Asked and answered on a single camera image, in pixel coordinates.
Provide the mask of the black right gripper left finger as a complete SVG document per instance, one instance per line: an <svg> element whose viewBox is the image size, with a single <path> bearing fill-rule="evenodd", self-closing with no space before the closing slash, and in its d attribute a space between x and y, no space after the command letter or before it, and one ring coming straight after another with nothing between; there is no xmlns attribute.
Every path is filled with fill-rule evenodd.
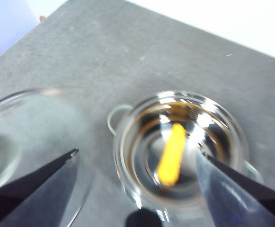
<svg viewBox="0 0 275 227"><path fill-rule="evenodd" d="M78 151L1 186L0 226L59 226L75 185Z"/></svg>

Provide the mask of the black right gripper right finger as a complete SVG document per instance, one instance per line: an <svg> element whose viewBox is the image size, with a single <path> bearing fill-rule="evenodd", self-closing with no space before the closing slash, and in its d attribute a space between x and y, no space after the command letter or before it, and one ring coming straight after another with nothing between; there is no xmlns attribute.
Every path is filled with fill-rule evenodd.
<svg viewBox="0 0 275 227"><path fill-rule="evenodd" d="M275 191L204 151L195 155L198 183L217 227L275 227Z"/></svg>

